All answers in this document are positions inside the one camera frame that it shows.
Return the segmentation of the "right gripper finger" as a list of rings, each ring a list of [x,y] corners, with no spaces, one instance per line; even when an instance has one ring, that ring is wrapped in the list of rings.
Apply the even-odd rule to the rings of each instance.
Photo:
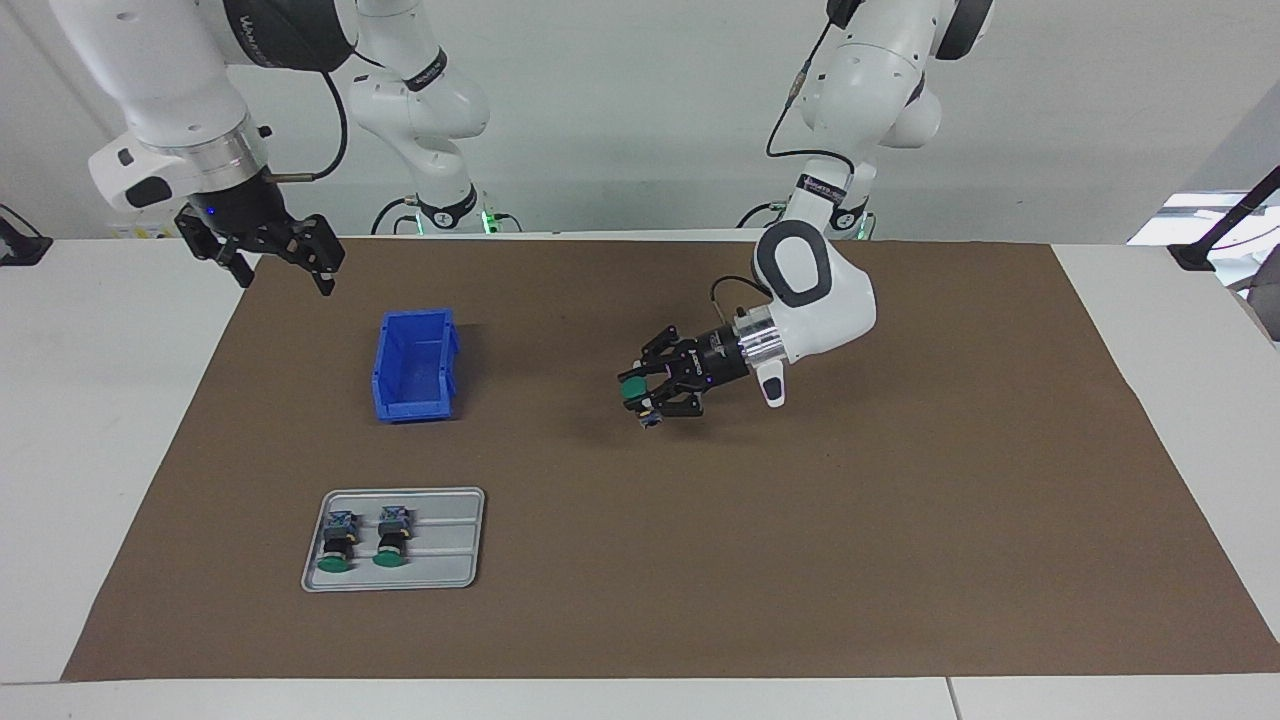
[[[269,222],[247,233],[241,247],[302,269],[325,297],[335,288],[335,275],[346,259],[340,241],[319,214],[303,220]]]
[[[175,227],[193,258],[218,264],[232,274],[242,290],[247,290],[252,284],[255,270],[241,254],[234,240],[219,238],[204,223],[195,206],[184,205],[178,211]]]

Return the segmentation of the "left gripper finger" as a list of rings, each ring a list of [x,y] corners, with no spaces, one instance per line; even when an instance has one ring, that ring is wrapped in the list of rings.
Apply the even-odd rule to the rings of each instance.
[[[645,343],[640,359],[621,379],[666,375],[685,379],[701,375],[701,355],[695,338],[682,337],[675,325],[668,325]]]
[[[696,418],[704,414],[703,392],[692,386],[658,386],[640,400],[641,419]]]

